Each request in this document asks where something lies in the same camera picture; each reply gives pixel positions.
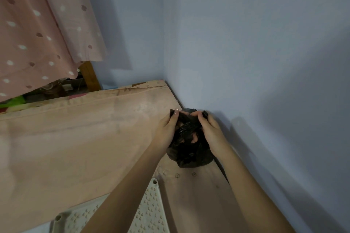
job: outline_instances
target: pink curtain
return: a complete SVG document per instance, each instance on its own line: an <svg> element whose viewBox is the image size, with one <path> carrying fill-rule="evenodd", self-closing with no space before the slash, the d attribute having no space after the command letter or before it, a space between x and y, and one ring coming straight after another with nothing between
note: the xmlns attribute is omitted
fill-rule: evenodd
<svg viewBox="0 0 350 233"><path fill-rule="evenodd" d="M82 1L67 0L65 10L59 10L69 13L58 19L58 5L49 6L53 0L0 1L0 102L64 77L76 78L83 61L103 58L90 2Z"/></svg>

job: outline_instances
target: blue wall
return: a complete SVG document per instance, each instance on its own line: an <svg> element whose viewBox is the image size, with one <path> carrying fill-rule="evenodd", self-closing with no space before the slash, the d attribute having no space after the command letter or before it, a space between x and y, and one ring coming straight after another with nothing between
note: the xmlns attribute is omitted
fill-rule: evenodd
<svg viewBox="0 0 350 233"><path fill-rule="evenodd" d="M299 232L350 231L349 15L349 0L164 0L171 88L217 116Z"/></svg>
<svg viewBox="0 0 350 233"><path fill-rule="evenodd" d="M108 56L92 62L103 88L164 76L163 0L90 0Z"/></svg>

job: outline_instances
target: green object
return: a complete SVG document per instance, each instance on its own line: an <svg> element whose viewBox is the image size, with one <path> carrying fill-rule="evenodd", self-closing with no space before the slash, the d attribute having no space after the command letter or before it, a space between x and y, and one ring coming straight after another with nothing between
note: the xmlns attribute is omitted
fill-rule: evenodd
<svg viewBox="0 0 350 233"><path fill-rule="evenodd" d="M0 108L13 107L13 106L24 104L25 102L26 102L26 100L24 99L24 97L22 95L20 95L18 97L1 102Z"/></svg>

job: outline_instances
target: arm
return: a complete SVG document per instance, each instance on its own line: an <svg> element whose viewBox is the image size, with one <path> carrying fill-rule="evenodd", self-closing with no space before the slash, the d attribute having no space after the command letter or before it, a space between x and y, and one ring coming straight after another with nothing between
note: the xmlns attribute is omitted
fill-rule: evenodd
<svg viewBox="0 0 350 233"><path fill-rule="evenodd" d="M206 120L201 111L191 115L198 116L210 150L223 163L231 189L249 229L259 233L294 232L286 218L231 148L213 116L209 115Z"/></svg>
<svg viewBox="0 0 350 233"><path fill-rule="evenodd" d="M160 121L149 147L104 200L81 233L128 232L148 183L173 139L178 113L176 109L171 118L168 114Z"/></svg>

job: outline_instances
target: black plastic bag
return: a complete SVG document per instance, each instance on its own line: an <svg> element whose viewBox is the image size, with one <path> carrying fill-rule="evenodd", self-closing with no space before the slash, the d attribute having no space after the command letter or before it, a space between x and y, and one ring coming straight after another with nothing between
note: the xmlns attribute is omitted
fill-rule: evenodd
<svg viewBox="0 0 350 233"><path fill-rule="evenodd" d="M184 109L183 111L192 113L196 109ZM170 110L170 117L173 114L174 110ZM207 119L208 113L203 111L203 116ZM193 133L198 137L195 143L192 143L195 141ZM214 155L210 151L197 116L180 112L174 138L167 148L167 154L171 160L177 162L180 168L196 168L212 162Z"/></svg>

